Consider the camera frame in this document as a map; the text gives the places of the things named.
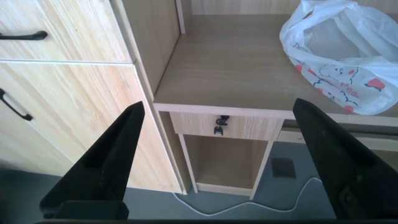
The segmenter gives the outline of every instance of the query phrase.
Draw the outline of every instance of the white cable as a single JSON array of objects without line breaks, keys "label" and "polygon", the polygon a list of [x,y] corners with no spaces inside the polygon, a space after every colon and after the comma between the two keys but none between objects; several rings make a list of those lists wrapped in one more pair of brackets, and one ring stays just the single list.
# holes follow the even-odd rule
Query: white cable
[{"label": "white cable", "polygon": [[265,206],[265,205],[261,205],[261,204],[259,204],[259,203],[255,203],[255,202],[243,202],[243,203],[240,203],[240,204],[235,205],[235,206],[233,206],[233,207],[229,207],[229,208],[227,208],[227,209],[221,210],[221,211],[219,211],[219,212],[207,214],[207,213],[203,213],[203,212],[198,211],[197,209],[193,208],[193,207],[192,207],[191,205],[189,205],[187,202],[184,202],[182,199],[180,199],[176,194],[173,194],[173,195],[174,195],[174,197],[175,197],[178,201],[180,201],[181,203],[183,203],[184,205],[186,205],[188,208],[190,208],[191,210],[193,210],[193,211],[196,212],[197,214],[200,214],[200,215],[203,215],[203,216],[206,216],[206,217],[211,217],[211,216],[214,216],[214,215],[219,215],[219,214],[221,214],[221,213],[227,212],[227,211],[232,210],[232,209],[234,209],[234,208],[238,208],[238,207],[240,207],[240,206],[242,206],[242,205],[257,205],[257,206],[259,206],[259,207],[261,207],[261,208],[266,208],[266,209],[271,210],[271,211],[274,211],[274,212],[292,212],[292,211],[294,211],[294,210],[296,209],[297,204],[299,203],[299,199],[300,199],[300,197],[301,197],[301,194],[303,193],[303,191],[304,191],[304,189],[306,188],[306,186],[311,182],[311,180],[317,180],[317,181],[319,181],[319,182],[322,182],[320,179],[318,179],[318,178],[316,178],[316,177],[311,177],[311,178],[307,181],[307,183],[304,184],[303,188],[301,188],[300,193],[298,193],[298,196],[297,196],[297,198],[296,198],[296,202],[294,203],[293,208],[288,209],[288,210],[279,210],[279,209],[267,207],[267,206]]}]

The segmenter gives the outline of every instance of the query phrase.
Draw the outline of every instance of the shelf compartment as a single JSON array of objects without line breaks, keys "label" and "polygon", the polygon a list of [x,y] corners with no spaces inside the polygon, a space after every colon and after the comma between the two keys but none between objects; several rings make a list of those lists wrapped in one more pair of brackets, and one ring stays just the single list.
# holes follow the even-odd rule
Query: shelf compartment
[{"label": "shelf compartment", "polygon": [[266,141],[179,136],[196,192],[252,195],[269,155]]}]

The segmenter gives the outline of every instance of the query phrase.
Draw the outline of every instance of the drawer lock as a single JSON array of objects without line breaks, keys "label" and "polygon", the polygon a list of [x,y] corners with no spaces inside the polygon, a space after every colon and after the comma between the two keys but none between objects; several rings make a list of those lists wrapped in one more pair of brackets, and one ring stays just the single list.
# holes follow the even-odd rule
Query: drawer lock
[{"label": "drawer lock", "polygon": [[229,116],[221,115],[221,118],[218,118],[216,120],[217,126],[214,127],[214,134],[224,135],[222,126],[228,125],[228,123],[227,123],[228,119],[229,119]]}]

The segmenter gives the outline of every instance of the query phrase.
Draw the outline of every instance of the cabinet door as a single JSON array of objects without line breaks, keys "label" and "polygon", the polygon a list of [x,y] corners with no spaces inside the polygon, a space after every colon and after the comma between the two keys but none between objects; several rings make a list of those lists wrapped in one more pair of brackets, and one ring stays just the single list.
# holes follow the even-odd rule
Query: cabinet door
[{"label": "cabinet door", "polygon": [[28,121],[0,102],[0,166],[40,174],[63,175],[73,165]]},{"label": "cabinet door", "polygon": [[127,106],[143,101],[146,115],[128,186],[181,192],[133,65],[8,62],[0,73],[1,88],[72,162]]},{"label": "cabinet door", "polygon": [[40,30],[44,40],[1,40],[0,58],[130,62],[109,1],[0,1],[2,35]]}]

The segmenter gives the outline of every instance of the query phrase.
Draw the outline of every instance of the wooden cabinet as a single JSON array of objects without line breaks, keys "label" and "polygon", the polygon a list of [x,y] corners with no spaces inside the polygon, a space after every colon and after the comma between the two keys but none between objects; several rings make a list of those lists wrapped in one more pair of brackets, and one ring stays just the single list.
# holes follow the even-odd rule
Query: wooden cabinet
[{"label": "wooden cabinet", "polygon": [[[376,116],[345,111],[319,93],[286,56],[280,29],[299,0],[176,2],[182,34],[154,107],[171,115],[196,192],[253,198],[273,142],[303,143],[298,127],[289,125],[297,98],[342,125],[356,125],[350,131],[370,149],[397,151],[398,105]],[[357,2],[398,18],[395,1]],[[223,136],[213,132],[220,115],[235,118],[222,127]]]},{"label": "wooden cabinet", "polygon": [[130,187],[178,192],[133,65],[1,63],[0,83],[31,114],[32,125],[72,162],[127,106],[143,101],[146,116]]},{"label": "wooden cabinet", "polygon": [[[151,86],[146,85],[148,80],[160,80],[179,36],[177,14],[167,19],[167,12],[175,12],[175,3],[134,2],[140,4],[119,11],[117,6],[123,5],[120,0],[0,1],[2,35],[27,35],[40,30],[48,33],[43,40],[0,40],[0,88],[33,116],[27,123],[11,110],[1,113],[1,121],[7,122],[0,127],[0,146],[4,148],[0,165],[62,175],[127,106],[143,101],[146,115],[127,186],[186,192],[169,143],[159,128],[159,114],[153,113]],[[134,34],[130,24],[122,23],[124,14],[145,14],[146,10],[151,10],[145,17],[150,21],[148,29],[156,35],[150,39],[139,32],[146,30],[141,26],[143,17],[132,21]],[[163,32],[170,32],[167,38]],[[149,49],[148,44],[161,46],[156,48],[160,67],[156,67],[157,60],[147,63],[151,58],[146,55],[156,53],[147,54],[142,49],[146,65],[156,67],[156,74],[139,73],[145,71],[143,67],[136,70],[136,57],[137,64],[143,65],[140,51],[130,43],[136,39],[150,40],[146,42]],[[152,43],[160,40],[161,44]],[[13,125],[19,127],[8,130]],[[50,149],[56,150],[46,154]],[[49,172],[54,164],[61,163],[58,154],[69,163]],[[40,164],[47,158],[53,159],[47,166]]]},{"label": "wooden cabinet", "polygon": [[0,59],[132,62],[109,1],[0,1],[2,35],[44,30],[44,40],[1,40]]},{"label": "wooden cabinet", "polygon": [[0,166],[50,175],[72,167],[67,156],[2,102],[0,123]]}]

